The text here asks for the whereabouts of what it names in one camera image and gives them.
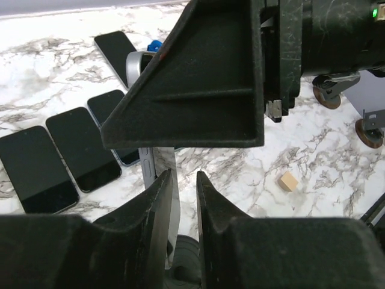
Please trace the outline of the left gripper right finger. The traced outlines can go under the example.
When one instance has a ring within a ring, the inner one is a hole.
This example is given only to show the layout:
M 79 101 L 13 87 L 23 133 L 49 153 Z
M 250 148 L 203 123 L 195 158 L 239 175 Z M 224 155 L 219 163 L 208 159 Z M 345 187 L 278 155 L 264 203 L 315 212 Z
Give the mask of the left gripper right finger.
M 253 218 L 197 173 L 203 288 L 383 288 L 384 253 L 347 218 Z

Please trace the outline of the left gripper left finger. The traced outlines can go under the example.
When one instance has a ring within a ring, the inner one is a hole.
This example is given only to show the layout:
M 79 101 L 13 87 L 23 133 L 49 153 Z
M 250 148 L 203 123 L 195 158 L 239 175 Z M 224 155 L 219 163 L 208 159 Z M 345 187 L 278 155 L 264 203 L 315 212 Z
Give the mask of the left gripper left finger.
M 89 222 L 74 214 L 1 217 L 2 288 L 162 288 L 173 178 Z

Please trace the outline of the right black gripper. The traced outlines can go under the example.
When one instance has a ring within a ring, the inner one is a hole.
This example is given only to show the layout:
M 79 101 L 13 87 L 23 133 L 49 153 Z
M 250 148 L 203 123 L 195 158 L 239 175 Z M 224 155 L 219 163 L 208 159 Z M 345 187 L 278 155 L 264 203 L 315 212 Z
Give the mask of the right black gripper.
M 281 121 L 300 79 L 370 71 L 384 76 L 383 1 L 259 1 L 258 116 Z

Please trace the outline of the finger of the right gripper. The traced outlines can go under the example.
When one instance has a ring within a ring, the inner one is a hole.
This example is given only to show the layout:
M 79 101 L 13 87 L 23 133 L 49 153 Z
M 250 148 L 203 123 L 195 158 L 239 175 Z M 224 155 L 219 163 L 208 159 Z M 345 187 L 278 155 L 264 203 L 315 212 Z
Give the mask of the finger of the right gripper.
M 102 126 L 110 149 L 251 148 L 258 116 L 259 1 L 191 1 Z

